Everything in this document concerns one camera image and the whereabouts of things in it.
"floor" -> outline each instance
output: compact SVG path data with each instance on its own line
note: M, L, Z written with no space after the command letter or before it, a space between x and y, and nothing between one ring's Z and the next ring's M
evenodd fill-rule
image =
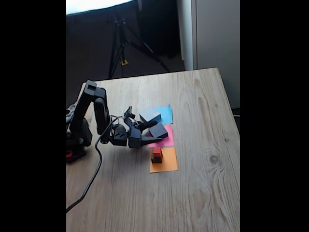
M133 4L137 3L132 1L119 5L117 11L126 17L130 27L139 34ZM83 82L108 78L114 32L113 16L114 7L67 17L67 107L76 101ZM126 36L140 44L138 39L127 30ZM133 47L125 48L125 57L129 64L123 67L123 73L118 65L113 79L166 72L160 64ZM184 71L180 50L173 58L167 56L160 56L160 58L171 72Z

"paper square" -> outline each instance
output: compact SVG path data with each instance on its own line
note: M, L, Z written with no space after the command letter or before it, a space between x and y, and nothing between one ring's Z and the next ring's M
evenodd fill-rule
M164 128L168 131L168 137L162 139L162 141L160 142L148 144L148 148L152 148L156 146L159 146L159 147L174 146L174 136L173 136L172 126L169 124L167 126L164 126Z
M176 151L174 147L162 148L162 163L152 163L151 155L153 149L149 150L150 173L169 172L178 170Z
M172 109L170 105L166 107L156 108L156 110L159 111L161 114L161 118L156 120L158 123L162 123L162 124L173 123L173 114L172 114Z

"cable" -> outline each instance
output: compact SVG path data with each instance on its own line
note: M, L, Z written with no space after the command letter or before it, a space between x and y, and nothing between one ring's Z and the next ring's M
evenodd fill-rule
M98 174L98 171L99 171L99 169L100 169L100 167L101 167L101 164L102 164L102 154L101 154L101 152L100 152L99 149L98 149L98 142L100 141L101 137L105 134L105 132L107 131L107 129L108 129L108 128L112 125L112 123L113 123L114 121L116 121L117 119L119 120L119 117L116 117L113 121L111 121L111 122L109 123L109 125L106 127L106 129L104 130L104 132L99 136L98 140L96 141L95 148L96 148L96 150L97 150L97 152L98 152L98 155L99 155L99 162L98 162L97 169L96 169L95 173L93 174L93 177L92 177L91 180L89 181L89 183L88 183L88 185L87 185L87 187L86 187L84 193L83 193L82 196L80 197L80 199L78 199L76 202L74 202L73 204L71 204L71 205L67 208L66 213L68 213L74 206L76 206L79 202L81 202L81 201L84 199L84 197L85 197L85 195L87 194L87 192L88 192L88 190L89 190L89 188L90 188L92 182L93 182L94 179L96 178L96 176L97 176L97 174Z
M116 117L116 118L118 119L118 123L117 123L117 124L114 124L114 125L116 125L116 126L119 125L119 118L122 117L122 116L118 116L118 117L117 117L117 116L111 115L111 117Z

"wooden table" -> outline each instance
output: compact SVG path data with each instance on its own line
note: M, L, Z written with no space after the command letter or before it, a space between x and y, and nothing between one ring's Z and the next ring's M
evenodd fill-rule
M138 119L146 107L171 105L178 170L149 173L147 146L99 144L101 169L84 200L67 213L67 231L239 231L240 138L218 69L97 85L107 90L112 115L132 106ZM83 159L67 165L67 207L80 198L98 164L93 105L86 119L92 144Z

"orange paper square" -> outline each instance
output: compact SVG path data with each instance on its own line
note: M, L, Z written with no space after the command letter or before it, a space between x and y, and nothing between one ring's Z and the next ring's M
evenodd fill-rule
M176 151L174 147L161 148L162 155L163 155L162 163L152 163L151 162L151 155L153 151L154 151L153 149L149 150L150 173L168 172L168 171L178 170Z

